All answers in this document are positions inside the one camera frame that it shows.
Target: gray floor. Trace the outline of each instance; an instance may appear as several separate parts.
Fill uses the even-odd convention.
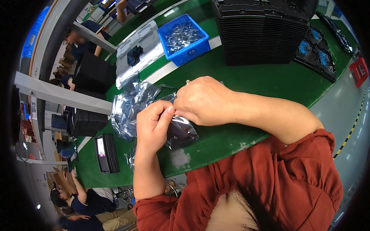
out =
[[[366,81],[357,89],[350,71],[347,71],[338,82],[320,99],[311,111],[321,120],[325,129],[332,132],[336,145],[334,154],[342,146],[351,131],[360,110],[365,92]],[[338,217],[345,213],[355,185],[364,170],[370,145],[369,110],[370,92],[367,89],[364,105],[357,124],[342,151],[334,163],[343,184],[344,197],[339,211],[335,214],[333,225],[340,221]]]

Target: red blouse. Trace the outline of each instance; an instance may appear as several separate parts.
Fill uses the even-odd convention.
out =
[[[288,230],[326,231],[343,197],[334,146],[333,134],[324,129],[287,147],[271,136],[188,172],[179,199],[163,194],[137,202],[137,226],[143,231],[205,230],[218,197],[238,190],[239,183],[255,188]]]

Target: green workbench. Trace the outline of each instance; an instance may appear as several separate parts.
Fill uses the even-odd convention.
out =
[[[157,10],[161,11],[176,3],[175,0],[156,2]],[[213,18],[208,0],[189,0],[177,6],[174,13],[155,19],[158,27],[182,14],[189,14],[208,34],[210,38],[218,36],[217,26]],[[128,21],[110,39],[114,45],[120,43],[130,32],[135,30],[144,21],[134,17]],[[352,54],[344,52],[335,38],[321,23],[320,20],[311,20],[311,25],[320,29],[328,42],[335,61],[338,78],[348,67]],[[349,30],[341,21],[336,24],[347,37],[354,49],[357,43]],[[108,52],[103,51],[101,57],[105,58]],[[113,54],[108,62],[115,65],[116,55]],[[140,72],[140,80],[150,76],[162,68],[169,61],[162,56],[150,66]],[[227,67],[224,62],[223,48],[219,46],[197,59],[177,68],[170,74],[160,79],[157,84],[168,84],[180,88],[187,79],[193,80],[200,76],[209,75],[223,81],[225,86],[240,92],[264,95],[269,97],[284,98],[305,105],[310,108],[314,105],[333,85],[321,75],[291,62],[290,64],[251,65],[240,67]],[[165,89],[161,96],[172,93],[172,89]],[[114,86],[107,92],[107,100],[111,101],[113,95],[120,94]],[[194,125],[199,134],[199,140],[184,149],[171,152],[167,147],[159,150],[158,158],[164,177],[171,177],[185,173],[218,160],[231,156],[247,147],[250,147],[269,136],[268,133],[249,126],[227,124],[214,127]],[[85,187],[114,187],[131,185],[133,172],[129,168],[124,153],[129,153],[136,139],[131,143],[119,138],[109,123],[101,133],[113,133],[115,149],[120,166],[119,173],[104,174],[99,170],[95,153],[94,139],[90,139],[78,153],[79,162],[73,161],[79,174],[79,179]]]

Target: blue bin on shelf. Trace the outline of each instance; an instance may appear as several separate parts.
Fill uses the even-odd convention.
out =
[[[44,19],[49,11],[50,6],[45,7],[45,9],[40,13],[36,22],[32,25],[30,32],[27,35],[26,41],[24,42],[23,50],[22,50],[22,58],[23,57],[32,57],[33,48],[35,46],[36,38],[38,32],[40,31],[41,25],[44,22]]]
[[[166,39],[164,36],[169,36],[174,31],[176,26],[188,21],[191,21],[191,24],[194,28],[200,29],[200,32],[204,35],[204,38],[182,48],[172,55],[168,55],[167,51],[169,50],[169,47],[166,45]],[[157,32],[159,39],[161,40],[166,59],[171,60],[178,67],[211,50],[208,42],[209,35],[207,35],[207,33],[188,14],[184,14],[164,24],[157,30]]]

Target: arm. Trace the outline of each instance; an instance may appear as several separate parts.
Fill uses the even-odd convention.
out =
[[[174,113],[172,103],[159,100],[137,115],[138,138],[134,170],[136,201],[161,195],[166,190],[156,152],[167,139],[167,129]]]
[[[70,78],[70,79],[68,80],[68,85],[70,86],[70,90],[71,90],[71,91],[74,91],[74,87],[75,87],[76,85],[72,83],[72,80],[73,80],[73,78]]]
[[[105,39],[104,36],[101,33],[99,33],[98,36],[101,37],[102,39]],[[96,46],[94,55],[97,56],[97,57],[99,57],[99,55],[101,53],[101,50],[102,50],[101,47]]]
[[[72,192],[72,194],[77,194],[78,192],[76,188],[72,185],[72,182],[68,180],[68,177],[65,171],[66,169],[63,171],[63,176],[64,176],[64,179],[67,181],[67,184],[65,184],[66,190]]]
[[[76,216],[69,216],[68,217],[68,219],[70,220],[70,221],[76,221],[76,220],[78,220],[78,219],[84,219],[84,220],[88,220],[89,218],[91,218],[91,217],[89,217],[89,216],[85,216],[85,215],[76,215]]]
[[[211,77],[200,77],[177,92],[175,115],[203,126],[240,123],[263,129],[285,144],[323,128],[305,106],[286,99],[234,92]]]
[[[87,194],[86,194],[85,189],[82,187],[81,183],[77,180],[76,173],[74,170],[72,170],[71,174],[72,174],[73,182],[76,185],[76,189],[78,192],[78,198],[80,199],[82,203],[86,203]]]
[[[117,6],[117,19],[118,21],[123,23],[127,19],[127,14],[125,12],[125,8],[127,7],[127,1],[122,0],[119,3],[117,3],[116,6]]]

